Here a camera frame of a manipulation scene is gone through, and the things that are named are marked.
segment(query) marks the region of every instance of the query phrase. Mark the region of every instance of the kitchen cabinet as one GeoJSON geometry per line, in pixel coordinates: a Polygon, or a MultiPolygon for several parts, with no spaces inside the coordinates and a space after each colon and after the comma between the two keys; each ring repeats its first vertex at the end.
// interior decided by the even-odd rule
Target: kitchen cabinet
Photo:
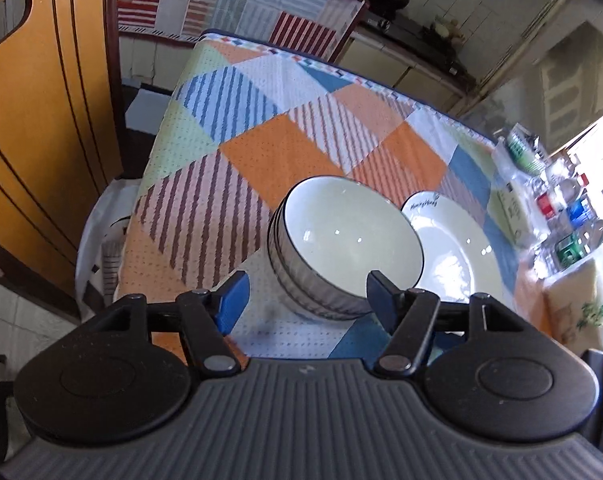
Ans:
{"type": "Polygon", "coordinates": [[[379,48],[352,40],[338,65],[386,86],[395,86],[408,64],[388,56],[379,48]]]}
{"type": "Polygon", "coordinates": [[[459,96],[440,81],[416,69],[409,70],[395,88],[441,112],[447,112],[459,100],[459,96]]]}

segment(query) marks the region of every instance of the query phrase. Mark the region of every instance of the ribbed gray surface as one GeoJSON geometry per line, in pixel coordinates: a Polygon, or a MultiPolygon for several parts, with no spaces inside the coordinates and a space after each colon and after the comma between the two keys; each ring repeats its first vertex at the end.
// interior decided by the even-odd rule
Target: ribbed gray surface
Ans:
{"type": "Polygon", "coordinates": [[[357,360],[252,359],[203,383],[172,422],[136,441],[65,449],[35,439],[2,467],[14,480],[603,479],[579,435],[539,446],[475,441],[436,419],[414,388],[357,360]]]}

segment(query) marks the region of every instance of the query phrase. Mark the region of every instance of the round black disc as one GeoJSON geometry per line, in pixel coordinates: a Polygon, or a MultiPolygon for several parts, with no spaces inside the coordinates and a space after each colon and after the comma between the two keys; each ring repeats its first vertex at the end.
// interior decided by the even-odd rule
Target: round black disc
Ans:
{"type": "Polygon", "coordinates": [[[573,431],[598,397],[594,374],[539,333],[488,332],[426,370],[425,393],[455,426],[506,442],[537,442],[573,431]]]}
{"type": "Polygon", "coordinates": [[[116,332],[57,344],[14,382],[14,398],[36,434],[85,445],[149,432],[181,407],[189,390],[190,373],[178,357],[116,332]]]}

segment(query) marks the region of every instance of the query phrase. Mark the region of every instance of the table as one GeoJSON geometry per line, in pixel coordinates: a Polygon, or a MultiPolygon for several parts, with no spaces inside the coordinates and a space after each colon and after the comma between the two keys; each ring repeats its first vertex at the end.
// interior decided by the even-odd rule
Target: table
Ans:
{"type": "MultiPolygon", "coordinates": [[[[204,34],[176,86],[144,174],[118,297],[172,301],[246,270],[251,299],[231,334],[248,356],[373,359],[388,336],[372,314],[309,322],[285,306],[268,263],[268,220],[286,192],[334,174],[401,207],[437,190],[482,226],[505,302],[547,328],[534,271],[514,248],[495,192],[492,143],[436,110],[323,62],[204,34]]],[[[176,349],[178,339],[157,336],[176,349]]]]}

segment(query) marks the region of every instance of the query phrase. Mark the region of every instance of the plate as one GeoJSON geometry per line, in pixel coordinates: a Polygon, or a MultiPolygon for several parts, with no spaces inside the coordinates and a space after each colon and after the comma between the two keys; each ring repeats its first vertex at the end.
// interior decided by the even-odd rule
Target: plate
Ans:
{"type": "Polygon", "coordinates": [[[431,191],[412,195],[401,212],[424,248],[417,283],[443,301],[465,302],[475,292],[504,301],[504,285],[490,241],[479,224],[453,200],[431,191]]]}

